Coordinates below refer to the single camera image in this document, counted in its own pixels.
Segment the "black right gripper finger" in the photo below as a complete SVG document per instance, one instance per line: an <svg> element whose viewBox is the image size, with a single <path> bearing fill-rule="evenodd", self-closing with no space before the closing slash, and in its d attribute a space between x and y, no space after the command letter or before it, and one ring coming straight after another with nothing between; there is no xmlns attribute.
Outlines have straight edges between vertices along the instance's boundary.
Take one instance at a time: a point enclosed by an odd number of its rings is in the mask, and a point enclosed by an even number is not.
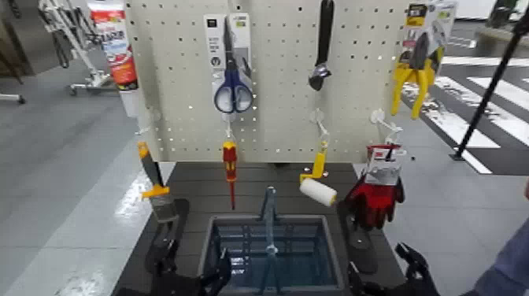
<svg viewBox="0 0 529 296"><path fill-rule="evenodd" d="M432 284L429 264L421 253L404 242L398 243L395 251L408 264L405 270L405 286L429 287Z"/></svg>
<svg viewBox="0 0 529 296"><path fill-rule="evenodd" d="M356 265L352 261L347 265L347 276L350 293L353 296L365 296L364 283L359 276Z"/></svg>

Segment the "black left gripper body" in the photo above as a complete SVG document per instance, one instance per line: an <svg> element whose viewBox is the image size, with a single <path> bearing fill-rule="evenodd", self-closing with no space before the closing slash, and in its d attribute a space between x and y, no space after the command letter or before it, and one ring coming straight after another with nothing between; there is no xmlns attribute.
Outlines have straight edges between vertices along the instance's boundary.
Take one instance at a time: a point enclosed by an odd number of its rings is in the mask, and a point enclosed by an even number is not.
<svg viewBox="0 0 529 296"><path fill-rule="evenodd" d="M118 296L203 296L209 295L207 286L217 280L217 270L196 277L181 276L174 272L155 276L148 292L133 290L131 288L120 288Z"/></svg>

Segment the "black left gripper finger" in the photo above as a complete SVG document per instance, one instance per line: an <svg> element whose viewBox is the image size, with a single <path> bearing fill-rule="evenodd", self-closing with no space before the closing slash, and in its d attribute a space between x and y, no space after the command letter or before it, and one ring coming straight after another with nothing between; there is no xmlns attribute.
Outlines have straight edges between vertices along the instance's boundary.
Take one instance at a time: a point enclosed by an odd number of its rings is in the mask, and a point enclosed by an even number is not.
<svg viewBox="0 0 529 296"><path fill-rule="evenodd" d="M179 241L177 239L159 239L156 241L156 247L156 275L163 276L175 272L177 270L176 253L179 249Z"/></svg>
<svg viewBox="0 0 529 296"><path fill-rule="evenodd" d="M206 286L210 291L222 291L231 280L231 255L228 248L223 248L216 267L206 276Z"/></svg>

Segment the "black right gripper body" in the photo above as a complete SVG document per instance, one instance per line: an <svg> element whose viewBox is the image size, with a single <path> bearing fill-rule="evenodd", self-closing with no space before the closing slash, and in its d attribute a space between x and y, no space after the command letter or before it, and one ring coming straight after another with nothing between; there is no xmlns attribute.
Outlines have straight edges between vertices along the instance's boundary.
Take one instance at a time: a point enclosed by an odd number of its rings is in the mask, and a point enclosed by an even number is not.
<svg viewBox="0 0 529 296"><path fill-rule="evenodd" d="M422 279L407 279L396 287L382 287L377 283L363 283L361 290L365 295L373 296L440 296L431 281Z"/></svg>

